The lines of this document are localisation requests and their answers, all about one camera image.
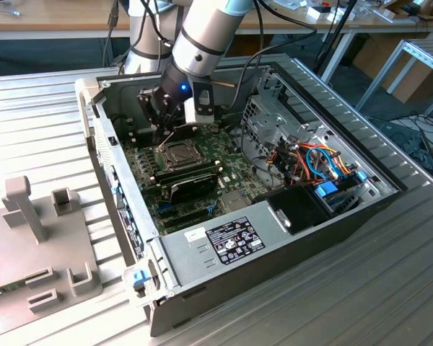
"blue clip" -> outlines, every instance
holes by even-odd
[[[316,193],[321,197],[325,197],[337,191],[337,186],[335,186],[332,182],[324,182],[316,187]]]
[[[367,179],[367,174],[365,174],[363,171],[358,171],[356,175],[358,176],[359,180],[361,180],[362,182],[365,182]]]
[[[138,286],[141,285],[143,283],[145,283],[146,281],[149,281],[152,279],[151,274],[147,271],[147,270],[137,270],[136,272],[133,273],[133,277],[134,277],[134,286]]]
[[[207,211],[209,212],[209,216],[212,216],[216,207],[217,207],[217,203],[211,204],[207,207]]]

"connector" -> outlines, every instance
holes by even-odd
[[[337,186],[335,186],[332,182],[324,182],[316,187],[316,193],[321,197],[325,197],[337,191]]]
[[[109,19],[108,19],[109,30],[116,27],[117,23],[118,23],[118,0],[114,0],[109,13]]]
[[[331,154],[331,159],[333,159],[334,157],[340,156],[341,152],[337,151],[336,153]]]
[[[361,180],[362,182],[365,182],[367,179],[367,174],[365,174],[363,171],[358,171],[356,175],[358,176],[359,180]]]

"white label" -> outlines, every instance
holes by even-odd
[[[192,231],[188,231],[185,233],[185,237],[188,240],[188,243],[191,243],[192,241],[195,241],[200,238],[204,238],[205,235],[205,228],[199,227],[198,229],[193,229]]]

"blue cable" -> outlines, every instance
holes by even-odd
[[[343,175],[340,171],[337,170],[337,167],[335,166],[335,164],[333,164],[332,159],[331,159],[331,157],[329,156],[329,154],[327,154],[327,152],[326,152],[324,149],[321,149],[321,148],[311,148],[311,149],[308,150],[308,152],[306,153],[306,162],[307,162],[307,164],[308,164],[308,168],[310,169],[311,172],[313,172],[313,173],[319,175],[320,177],[322,177],[322,178],[324,179],[325,182],[327,182],[327,179],[325,178],[325,175],[324,175],[324,174],[322,174],[322,173],[316,171],[315,169],[313,169],[313,168],[311,167],[311,163],[310,163],[310,154],[311,154],[311,151],[313,151],[313,150],[317,150],[317,151],[319,151],[320,153],[324,154],[324,156],[326,157],[327,161],[329,161],[329,164],[331,165],[333,171],[334,171],[334,172],[335,172],[339,177],[341,177],[341,176]]]

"blue latch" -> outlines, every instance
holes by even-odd
[[[363,171],[358,171],[356,175],[358,176],[359,180],[361,180],[362,182],[365,182],[367,179],[367,174],[365,174]]]
[[[337,186],[335,186],[332,182],[324,182],[316,187],[316,193],[321,197],[325,197],[337,191]]]
[[[152,278],[149,271],[144,270],[144,269],[140,269],[140,270],[137,270],[136,272],[134,272],[133,277],[134,277],[134,284],[133,284],[134,286],[141,285],[141,284],[145,283],[146,281],[151,280],[151,278]]]

